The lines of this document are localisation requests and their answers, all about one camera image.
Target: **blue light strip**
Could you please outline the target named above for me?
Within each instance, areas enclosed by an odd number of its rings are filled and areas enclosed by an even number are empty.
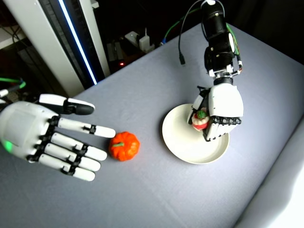
[[[73,34],[73,37],[74,37],[74,39],[75,39],[75,41],[76,41],[76,43],[77,43],[77,46],[78,46],[78,49],[79,49],[79,51],[80,51],[80,53],[81,53],[82,58],[83,58],[84,61],[85,61],[85,65],[86,65],[86,67],[87,67],[87,69],[88,69],[88,71],[89,71],[89,73],[90,73],[90,76],[91,76],[91,78],[92,78],[92,80],[93,80],[93,82],[94,82],[94,85],[96,85],[96,84],[97,84],[96,79],[95,79],[95,77],[94,77],[94,74],[93,74],[93,72],[92,72],[92,69],[91,69],[91,67],[90,67],[89,62],[87,61],[85,52],[84,52],[84,50],[82,49],[82,46],[81,46],[81,44],[80,44],[80,42],[79,42],[78,36],[77,36],[77,34],[76,34],[76,32],[75,32],[73,23],[72,23],[72,21],[71,21],[71,18],[70,18],[70,16],[69,16],[68,12],[67,12],[66,6],[65,6],[63,0],[58,0],[58,2],[59,2],[60,7],[61,7],[61,9],[62,9],[62,11],[63,11],[63,14],[64,14],[65,17],[66,17],[66,21],[67,21],[67,23],[68,23],[68,25],[69,25],[69,27],[70,27],[70,29],[71,29],[71,32],[72,32],[72,34]]]

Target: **plate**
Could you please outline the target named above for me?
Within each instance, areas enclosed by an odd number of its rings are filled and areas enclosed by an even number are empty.
[[[169,150],[179,159],[192,164],[207,164],[216,161],[226,152],[229,134],[211,142],[205,141],[202,132],[187,124],[192,104],[173,108],[162,124],[162,136]]]

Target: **green cable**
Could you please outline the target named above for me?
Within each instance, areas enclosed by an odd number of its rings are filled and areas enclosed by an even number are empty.
[[[4,77],[0,77],[0,82],[12,82],[12,83],[20,83],[19,85],[19,89],[22,89],[26,86],[26,83],[24,81],[20,81],[20,80],[16,80],[16,79],[10,79],[10,78],[4,78]]]
[[[191,10],[191,11],[189,12],[189,14],[192,14],[192,13],[198,11],[198,10],[200,10],[200,8],[196,8],[196,9],[194,9],[194,10]],[[179,23],[181,23],[182,20],[184,20],[184,18],[185,18],[185,16],[181,17],[179,21],[177,21],[174,25],[172,25],[172,26],[168,29],[168,31],[167,31],[167,33],[166,33],[164,39],[166,39],[166,37],[167,37],[167,35],[170,33],[170,31],[171,31],[175,26],[177,26]]]
[[[233,37],[233,40],[234,40],[234,43],[235,43],[236,54],[239,55],[238,42],[237,42],[236,36],[234,35],[232,29],[230,28],[230,26],[227,23],[226,23],[226,26],[227,26],[228,31],[231,33],[231,35]]]

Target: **gray tablecloth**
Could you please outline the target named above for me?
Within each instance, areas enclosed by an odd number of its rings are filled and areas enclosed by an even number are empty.
[[[217,162],[176,158],[161,135],[165,115],[211,86],[200,26],[142,57],[82,94],[90,116],[70,118],[130,131],[141,141],[131,161],[108,158],[93,182],[28,164],[0,151],[1,228],[229,228],[234,225],[304,112],[304,66],[234,29],[244,71],[235,78],[243,123]],[[94,146],[108,140],[68,133]]]

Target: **robotic hand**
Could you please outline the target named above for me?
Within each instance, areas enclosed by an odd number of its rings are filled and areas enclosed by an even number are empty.
[[[113,138],[113,129],[60,117],[71,113],[87,115],[94,109],[90,103],[50,94],[41,95],[39,104],[13,103],[0,113],[0,142],[9,153],[28,162],[39,162],[66,175],[92,181],[94,172],[100,169],[98,161],[105,160],[107,153],[55,129]]]
[[[241,73],[242,61],[237,40],[225,22],[222,3],[218,0],[205,0],[201,4],[201,10],[203,15],[201,27],[209,42],[204,56],[205,68],[209,76],[214,79],[214,86],[208,89],[198,86],[199,96],[192,105],[187,122],[196,130],[203,131],[206,141],[211,141],[241,124],[243,101],[237,87],[233,85],[232,77]],[[237,57],[239,67],[235,71],[234,57]],[[183,64],[184,58],[181,52],[180,60]]]

